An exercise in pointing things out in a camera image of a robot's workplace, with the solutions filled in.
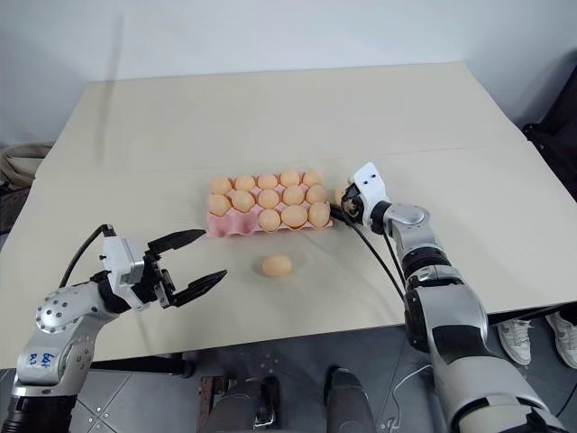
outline white cable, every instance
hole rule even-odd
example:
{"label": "white cable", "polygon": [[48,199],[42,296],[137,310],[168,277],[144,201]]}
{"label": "white cable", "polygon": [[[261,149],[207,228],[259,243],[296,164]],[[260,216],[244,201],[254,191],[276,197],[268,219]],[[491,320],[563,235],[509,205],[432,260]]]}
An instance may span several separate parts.
{"label": "white cable", "polygon": [[387,419],[387,433],[390,433],[393,430],[396,430],[398,428],[400,428],[400,405],[398,404],[398,400],[397,400],[397,390],[398,388],[401,387],[401,385],[403,383],[405,383],[407,380],[409,380],[411,377],[413,377],[416,374],[421,373],[422,371],[426,370],[427,368],[433,368],[433,366],[431,364],[427,364],[422,366],[421,368],[419,368],[418,370],[414,371],[413,373],[410,373],[408,375],[406,375],[402,381],[400,381],[397,386],[395,386],[395,388],[393,389],[393,400],[395,401],[395,404],[397,405],[397,417],[391,417],[389,419]]}

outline white wall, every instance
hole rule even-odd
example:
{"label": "white wall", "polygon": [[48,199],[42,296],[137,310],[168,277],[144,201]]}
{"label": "white wall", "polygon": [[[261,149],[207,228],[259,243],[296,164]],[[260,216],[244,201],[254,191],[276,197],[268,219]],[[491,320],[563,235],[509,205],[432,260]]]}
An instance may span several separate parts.
{"label": "white wall", "polygon": [[449,60],[522,125],[576,22],[574,0],[0,0],[0,142],[56,139],[91,80]]}

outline black bag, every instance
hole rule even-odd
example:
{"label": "black bag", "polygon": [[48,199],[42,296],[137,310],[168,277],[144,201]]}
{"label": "black bag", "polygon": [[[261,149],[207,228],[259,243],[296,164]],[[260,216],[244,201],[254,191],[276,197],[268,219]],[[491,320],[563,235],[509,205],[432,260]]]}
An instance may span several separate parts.
{"label": "black bag", "polygon": [[577,200],[577,67],[541,123],[523,133]]}

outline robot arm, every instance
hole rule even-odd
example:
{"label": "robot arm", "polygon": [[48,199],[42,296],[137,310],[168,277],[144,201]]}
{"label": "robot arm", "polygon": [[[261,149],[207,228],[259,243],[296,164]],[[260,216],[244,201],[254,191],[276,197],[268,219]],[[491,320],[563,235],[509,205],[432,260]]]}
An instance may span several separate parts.
{"label": "robot arm", "polygon": [[431,355],[449,429],[566,431],[520,372],[487,348],[485,310],[449,262],[429,225],[428,212],[390,204],[372,163],[358,170],[351,182],[341,208],[356,222],[395,240],[406,281],[408,340]]}
{"label": "robot arm", "polygon": [[36,328],[18,357],[8,418],[2,433],[66,433],[70,412],[93,359],[96,336],[128,309],[142,310],[158,300],[180,307],[202,296],[226,275],[216,272],[176,293],[160,254],[194,242],[204,230],[177,232],[149,243],[145,253],[134,242],[106,230],[104,271],[90,281],[49,294],[36,311]]}

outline pink egg carton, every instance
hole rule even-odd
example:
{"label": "pink egg carton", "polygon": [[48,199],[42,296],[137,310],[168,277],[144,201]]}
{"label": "pink egg carton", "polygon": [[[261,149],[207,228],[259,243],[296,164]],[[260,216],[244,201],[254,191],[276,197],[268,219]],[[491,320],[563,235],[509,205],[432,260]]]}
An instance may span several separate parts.
{"label": "pink egg carton", "polygon": [[[299,173],[301,180],[303,179],[303,174],[304,173]],[[253,176],[255,181],[259,178],[258,176]],[[229,178],[229,181],[231,182],[231,185],[234,185],[234,178]],[[303,192],[305,193],[305,201],[303,201],[299,206],[301,206],[302,208],[306,209],[308,212],[308,209],[310,208],[310,203],[307,202],[307,191],[309,186],[305,185],[304,183],[299,184],[300,188],[303,190]],[[280,183],[273,188],[275,191],[277,191],[279,193],[279,198],[280,198],[280,202],[279,204],[274,208],[277,212],[282,212],[282,209],[284,209],[285,207],[287,207],[288,205],[286,205],[285,203],[283,203],[282,201],[282,194],[284,192],[284,190],[287,187],[285,187],[284,185],[281,185]],[[251,194],[254,197],[254,201],[257,202],[258,201],[258,197],[259,194],[261,193],[262,188],[259,188],[258,186],[255,186],[253,189],[251,189]],[[231,189],[230,191],[228,191],[225,195],[232,201],[233,198],[233,192],[235,192],[235,189]],[[210,212],[206,212],[206,221],[207,221],[207,225],[208,225],[208,230],[207,230],[207,234],[209,236],[212,237],[225,237],[228,235],[250,235],[251,233],[254,232],[265,232],[265,230],[259,225],[259,214],[260,212],[264,209],[264,207],[259,206],[258,203],[255,203],[253,207],[251,207],[251,209],[248,212],[241,212],[240,210],[235,209],[234,207],[231,207],[223,216],[217,216],[214,214],[211,214]],[[287,228],[288,230],[300,230],[302,228],[314,228],[316,230],[322,230],[324,228],[330,227],[333,225],[333,220],[329,217],[328,223],[326,223],[326,225],[322,226],[322,227],[316,227],[313,226],[312,224],[310,224],[308,222],[308,220],[306,221],[306,223],[304,225],[302,225],[301,227],[298,228],[294,228],[291,226],[287,226],[286,224],[284,224],[282,221],[280,222],[280,226],[277,227],[277,230],[282,230]]]}

